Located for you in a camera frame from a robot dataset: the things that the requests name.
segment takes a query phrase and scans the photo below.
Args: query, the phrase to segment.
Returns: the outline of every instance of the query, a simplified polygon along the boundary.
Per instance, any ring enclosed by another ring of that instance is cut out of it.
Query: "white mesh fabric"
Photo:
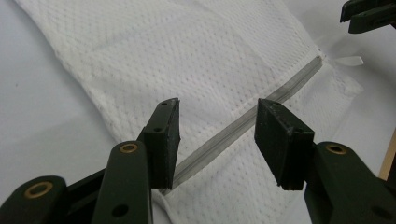
[[[18,3],[118,141],[136,138],[156,104],[178,97],[179,161],[318,55],[277,1]]]
[[[360,91],[325,63],[284,106],[316,132],[318,143],[331,140]],[[175,223],[283,223],[296,194],[276,185],[251,128],[197,175],[154,198]]]
[[[156,104],[178,97],[178,162],[318,56],[301,24],[276,0],[16,1],[118,141],[136,139]],[[321,86],[332,83],[321,80]],[[323,136],[354,95],[334,114],[321,113],[327,107],[314,106],[321,100],[338,104],[334,86],[313,98],[307,89],[288,101]],[[312,111],[305,113],[305,105]],[[157,199],[175,223],[275,222],[290,194],[276,187],[255,149],[251,132],[245,134],[197,176]]]

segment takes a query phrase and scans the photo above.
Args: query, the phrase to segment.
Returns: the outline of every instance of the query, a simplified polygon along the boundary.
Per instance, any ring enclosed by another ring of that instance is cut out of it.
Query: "zipper teeth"
[[[266,99],[281,104],[284,103],[299,91],[321,66],[322,59],[318,56],[294,75],[287,83],[267,96]],[[222,151],[229,147],[242,134],[247,132],[248,129],[253,127],[256,114],[257,106],[255,105],[239,119],[231,123],[191,153],[188,158],[176,167],[173,187],[177,188],[180,184],[204,169]],[[170,191],[170,189],[160,189],[160,193],[163,195],[168,194]]]

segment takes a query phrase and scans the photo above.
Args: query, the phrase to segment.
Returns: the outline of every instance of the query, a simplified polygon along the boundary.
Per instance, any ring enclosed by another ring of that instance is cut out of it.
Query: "white fabric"
[[[276,0],[17,0],[118,141],[178,97],[178,162],[319,55]],[[325,65],[287,105],[330,137],[359,87]],[[246,133],[166,197],[175,223],[274,223],[292,199]]]

